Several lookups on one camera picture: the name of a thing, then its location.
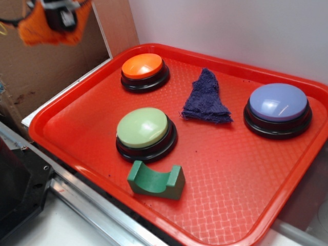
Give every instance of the dark blue cloth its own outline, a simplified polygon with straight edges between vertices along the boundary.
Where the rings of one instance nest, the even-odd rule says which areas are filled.
[[[203,68],[199,79],[193,82],[193,90],[183,107],[182,117],[228,123],[233,122],[230,114],[220,100],[219,84],[214,73]]]

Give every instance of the button cap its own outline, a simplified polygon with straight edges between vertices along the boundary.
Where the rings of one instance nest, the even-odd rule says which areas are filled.
[[[308,99],[299,88],[287,84],[269,84],[256,89],[250,97],[251,111],[264,120],[284,122],[299,117]]]
[[[128,59],[122,66],[122,72],[127,78],[143,79],[156,74],[162,66],[162,58],[159,55],[145,53]]]
[[[117,126],[117,137],[127,147],[144,148],[160,141],[168,130],[163,111],[141,108],[124,116]]]

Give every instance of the tray rim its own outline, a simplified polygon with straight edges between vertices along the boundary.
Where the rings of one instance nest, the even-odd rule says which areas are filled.
[[[245,65],[242,63],[232,62],[229,60],[212,57],[209,55],[204,55],[192,51],[187,51],[179,48],[174,48],[166,45],[161,44],[143,44],[139,46],[132,47],[115,58],[113,58],[110,62],[106,63],[102,68],[96,70],[93,74],[90,74],[80,83],[78,83],[75,87],[61,95],[59,98],[55,99],[53,102],[49,103],[43,109],[41,109],[37,115],[32,119],[30,127],[29,127],[29,134],[30,137],[39,143],[41,146],[46,145],[47,149],[50,147],[51,152],[60,157],[65,162],[74,162],[79,163],[80,161],[75,159],[72,156],[61,154],[62,151],[54,144],[48,142],[47,140],[42,138],[42,126],[43,123],[40,121],[48,122],[54,115],[56,115],[60,110],[65,108],[67,102],[69,104],[74,100],[78,99],[78,92],[81,88],[88,88],[92,87],[92,83],[86,85],[86,83],[92,78],[97,77],[98,80],[104,79],[108,74],[115,71],[120,66],[121,63],[119,61],[126,60],[133,55],[139,53],[161,53],[165,51],[170,51],[174,53],[176,57],[175,60],[180,62],[189,63],[189,61],[193,60],[193,65],[200,66],[200,67],[207,67],[208,69],[212,69],[215,71],[219,71],[222,73],[226,73],[232,76],[236,76],[238,72],[243,73],[243,77],[245,79],[252,79],[255,81],[260,81],[261,84],[270,84],[274,83],[274,80],[279,79],[279,81],[283,81],[284,83],[297,85],[300,89],[306,90],[308,93],[307,96],[314,97],[317,99],[320,97],[320,102],[325,106],[328,112],[328,86],[325,84],[300,78],[293,75],[288,75],[284,73],[274,72],[271,70],[254,67],[250,65]],[[304,152],[300,162],[298,162],[297,167],[294,167],[292,171],[290,171],[288,178],[281,184],[280,188],[277,190],[275,195],[272,197],[272,201],[269,205],[265,208],[262,214],[259,216],[258,220],[253,224],[253,227],[250,229],[249,233],[246,234],[240,241],[234,242],[232,244],[226,245],[252,245],[256,243],[262,236],[264,236],[265,232],[269,229],[270,225],[273,223],[277,215],[279,214],[280,210],[282,209],[283,205],[288,200],[289,196],[292,194],[295,187],[298,185],[299,181],[303,177],[304,173],[312,163],[313,159],[320,151],[321,147],[325,143],[328,138],[328,118],[326,118],[325,122],[323,123],[321,129],[318,131],[317,136],[315,136],[312,140],[312,143],[307,148],[307,151]],[[186,245],[212,245],[206,244],[200,241],[198,238],[189,234],[185,235],[183,231],[184,229],[178,227],[176,224],[173,224],[169,220],[157,217],[154,214],[154,211],[150,209],[145,209],[145,206],[141,204],[138,200],[134,199],[133,197],[127,197],[125,191],[120,190],[117,186],[113,183],[108,183],[103,177],[98,177],[94,174],[83,173],[89,179],[96,183],[106,183],[106,190],[111,190],[111,195],[116,197],[121,202],[125,203],[127,206],[133,208],[133,210],[138,211],[138,213],[145,217],[146,219],[153,222],[156,219],[156,226],[164,230],[173,238],[177,239],[181,243],[185,243]]]

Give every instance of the white wall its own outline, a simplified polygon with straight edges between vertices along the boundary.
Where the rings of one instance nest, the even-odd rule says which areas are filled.
[[[328,84],[327,0],[129,0],[139,41]]]

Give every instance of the curved green block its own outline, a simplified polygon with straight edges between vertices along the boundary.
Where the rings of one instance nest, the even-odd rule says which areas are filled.
[[[128,182],[134,193],[178,200],[186,180],[181,166],[174,165],[169,173],[160,173],[136,160]]]

